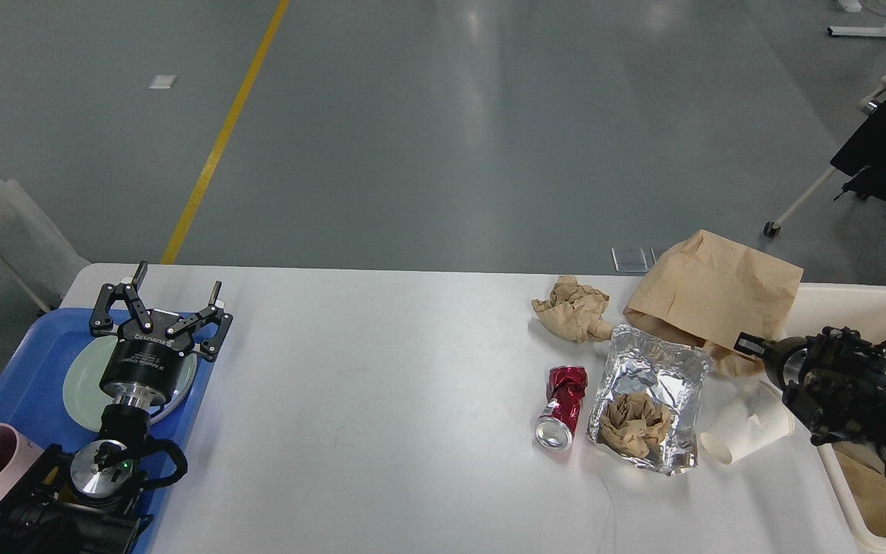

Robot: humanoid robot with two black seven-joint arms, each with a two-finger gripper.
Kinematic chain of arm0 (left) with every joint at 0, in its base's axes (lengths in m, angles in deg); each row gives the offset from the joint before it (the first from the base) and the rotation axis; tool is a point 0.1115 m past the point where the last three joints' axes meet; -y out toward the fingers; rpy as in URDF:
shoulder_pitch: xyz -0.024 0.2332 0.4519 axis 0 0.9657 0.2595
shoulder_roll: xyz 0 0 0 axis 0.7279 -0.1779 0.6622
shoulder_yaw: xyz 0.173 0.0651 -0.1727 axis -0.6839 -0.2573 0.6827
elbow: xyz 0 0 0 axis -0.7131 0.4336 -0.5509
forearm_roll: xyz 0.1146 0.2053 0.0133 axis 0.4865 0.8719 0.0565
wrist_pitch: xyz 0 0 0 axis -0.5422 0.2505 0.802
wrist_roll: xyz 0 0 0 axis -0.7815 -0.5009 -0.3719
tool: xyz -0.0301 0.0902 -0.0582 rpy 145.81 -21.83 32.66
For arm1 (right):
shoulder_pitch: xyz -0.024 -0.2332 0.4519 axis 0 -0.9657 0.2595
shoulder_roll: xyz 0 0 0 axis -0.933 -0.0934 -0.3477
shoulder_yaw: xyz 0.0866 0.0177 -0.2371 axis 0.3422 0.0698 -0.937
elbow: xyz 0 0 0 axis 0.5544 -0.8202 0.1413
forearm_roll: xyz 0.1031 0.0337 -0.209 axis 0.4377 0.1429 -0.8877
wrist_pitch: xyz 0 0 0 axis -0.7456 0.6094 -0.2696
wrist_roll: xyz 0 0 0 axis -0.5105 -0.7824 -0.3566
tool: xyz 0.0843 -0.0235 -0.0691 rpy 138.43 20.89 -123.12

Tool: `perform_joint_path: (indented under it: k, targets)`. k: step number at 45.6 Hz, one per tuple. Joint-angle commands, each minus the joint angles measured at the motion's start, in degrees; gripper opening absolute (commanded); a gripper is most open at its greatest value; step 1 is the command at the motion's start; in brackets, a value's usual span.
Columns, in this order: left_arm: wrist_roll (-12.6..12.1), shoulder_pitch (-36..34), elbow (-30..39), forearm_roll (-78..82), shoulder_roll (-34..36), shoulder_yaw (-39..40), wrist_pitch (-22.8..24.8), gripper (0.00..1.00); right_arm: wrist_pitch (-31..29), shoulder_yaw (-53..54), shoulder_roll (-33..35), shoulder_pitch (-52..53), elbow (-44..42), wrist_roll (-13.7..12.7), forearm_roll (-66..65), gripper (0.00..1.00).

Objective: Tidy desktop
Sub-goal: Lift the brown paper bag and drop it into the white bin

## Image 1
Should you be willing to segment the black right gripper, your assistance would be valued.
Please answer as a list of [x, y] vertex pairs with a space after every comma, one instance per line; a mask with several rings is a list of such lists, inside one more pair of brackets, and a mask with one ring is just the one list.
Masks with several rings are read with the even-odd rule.
[[789, 382], [799, 381], [799, 372], [808, 357], [809, 344], [808, 337], [788, 337], [775, 341], [741, 332], [734, 343], [734, 351], [763, 360], [769, 381], [778, 389], [785, 390]]

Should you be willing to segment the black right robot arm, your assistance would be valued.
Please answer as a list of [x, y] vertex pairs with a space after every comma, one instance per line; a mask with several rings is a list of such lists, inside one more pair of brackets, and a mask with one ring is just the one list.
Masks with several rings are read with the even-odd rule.
[[810, 432], [813, 446], [869, 446], [886, 479], [886, 339], [872, 343], [855, 329], [824, 327], [782, 340], [741, 333], [734, 350], [759, 358], [781, 401]]

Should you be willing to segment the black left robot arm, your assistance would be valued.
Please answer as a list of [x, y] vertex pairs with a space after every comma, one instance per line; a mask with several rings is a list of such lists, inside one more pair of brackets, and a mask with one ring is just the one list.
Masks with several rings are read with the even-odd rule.
[[188, 471], [173, 439], [152, 435], [152, 407], [175, 396], [190, 355], [217, 360], [232, 315], [215, 282], [208, 304], [183, 316], [148, 308], [138, 294], [148, 271], [99, 291], [89, 333], [112, 337], [98, 387], [110, 398], [94, 441], [77, 452], [49, 446], [0, 500], [0, 553], [129, 553], [154, 516], [145, 493]]

